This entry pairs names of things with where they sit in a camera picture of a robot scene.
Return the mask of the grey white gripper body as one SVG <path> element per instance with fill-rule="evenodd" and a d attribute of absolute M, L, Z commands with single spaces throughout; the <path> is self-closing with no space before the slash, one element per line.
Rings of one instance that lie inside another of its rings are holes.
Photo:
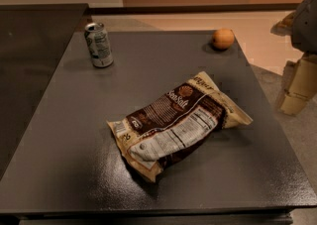
<path fill-rule="evenodd" d="M 317 0 L 303 0 L 298 5 L 292 24 L 291 43 L 304 53 L 317 54 Z"/>

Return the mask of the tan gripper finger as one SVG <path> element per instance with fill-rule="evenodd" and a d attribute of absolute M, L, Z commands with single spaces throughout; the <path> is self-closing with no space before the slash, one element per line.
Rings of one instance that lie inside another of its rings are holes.
<path fill-rule="evenodd" d="M 305 53 L 297 62 L 284 67 L 277 110 L 286 115 L 299 114 L 317 94 L 317 56 Z"/>
<path fill-rule="evenodd" d="M 290 30 L 293 25 L 295 13 L 291 12 L 287 16 L 285 16 L 281 21 L 279 21 L 276 26 L 279 29 Z"/>

